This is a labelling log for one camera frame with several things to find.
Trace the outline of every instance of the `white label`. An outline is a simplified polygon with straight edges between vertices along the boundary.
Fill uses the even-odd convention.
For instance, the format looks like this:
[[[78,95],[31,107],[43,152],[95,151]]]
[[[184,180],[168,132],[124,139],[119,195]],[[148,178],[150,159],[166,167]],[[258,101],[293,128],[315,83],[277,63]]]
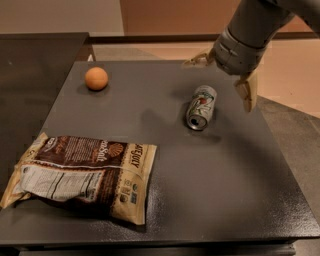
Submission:
[[[78,197],[95,201],[103,171],[60,171],[50,167],[23,165],[21,189],[35,195],[64,202]]]

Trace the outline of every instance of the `can lid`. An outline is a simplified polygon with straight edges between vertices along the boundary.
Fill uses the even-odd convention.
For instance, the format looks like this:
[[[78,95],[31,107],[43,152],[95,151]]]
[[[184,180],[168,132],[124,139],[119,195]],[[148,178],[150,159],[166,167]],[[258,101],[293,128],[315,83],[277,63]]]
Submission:
[[[215,89],[213,89],[211,86],[209,85],[201,85],[199,86],[196,90],[195,93],[199,93],[199,92],[207,92],[209,94],[211,94],[214,98],[217,96],[217,92]]]
[[[188,125],[194,130],[203,130],[208,125],[208,122],[202,116],[191,115],[188,118]]]

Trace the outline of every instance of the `gray table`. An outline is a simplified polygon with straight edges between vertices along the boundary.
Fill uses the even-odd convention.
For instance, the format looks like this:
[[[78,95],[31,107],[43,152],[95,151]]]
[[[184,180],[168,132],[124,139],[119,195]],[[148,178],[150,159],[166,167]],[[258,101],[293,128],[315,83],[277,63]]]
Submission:
[[[88,33],[0,34],[0,197],[74,61],[88,58],[87,38]]]
[[[261,112],[242,109],[234,79],[181,62],[98,62],[111,79],[87,90],[76,62],[42,131],[158,145],[145,226],[27,201],[0,212],[6,246],[177,246],[318,238],[317,224]],[[218,92],[214,120],[186,127],[193,91]]]

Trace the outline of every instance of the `floor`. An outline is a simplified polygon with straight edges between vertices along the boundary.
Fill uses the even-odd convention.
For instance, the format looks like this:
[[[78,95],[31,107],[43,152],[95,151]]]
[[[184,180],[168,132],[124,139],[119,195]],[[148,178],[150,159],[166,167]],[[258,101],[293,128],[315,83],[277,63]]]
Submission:
[[[185,60],[212,45],[96,45],[94,52],[98,61]],[[258,68],[258,106],[320,223],[319,56],[319,40],[272,41]],[[298,256],[320,255],[320,239],[297,241],[294,246]]]

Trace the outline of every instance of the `dark gray surface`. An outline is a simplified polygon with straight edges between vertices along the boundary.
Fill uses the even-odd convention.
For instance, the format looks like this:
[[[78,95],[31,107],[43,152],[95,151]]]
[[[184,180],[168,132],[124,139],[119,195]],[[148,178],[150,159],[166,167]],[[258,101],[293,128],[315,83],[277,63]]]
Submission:
[[[76,63],[43,131],[157,144],[146,226],[28,201],[1,212],[1,244],[170,245],[320,235],[260,111],[243,111],[229,76],[183,70],[180,62],[98,64],[111,76],[108,88],[88,91],[83,76],[90,64]],[[213,86],[218,99],[214,120],[196,132],[183,120],[202,84]]]
[[[264,98],[258,106],[319,223],[320,119]],[[298,256],[320,255],[320,239],[294,245]]]
[[[279,245],[216,245],[215,247],[172,247],[172,248],[117,248],[117,249],[95,249],[90,250],[84,248],[82,250],[52,250],[52,251],[23,251],[19,256],[214,256],[214,255],[282,255],[292,256],[295,255],[295,250],[292,245],[279,244]]]
[[[87,33],[0,35],[0,196],[87,37]]]

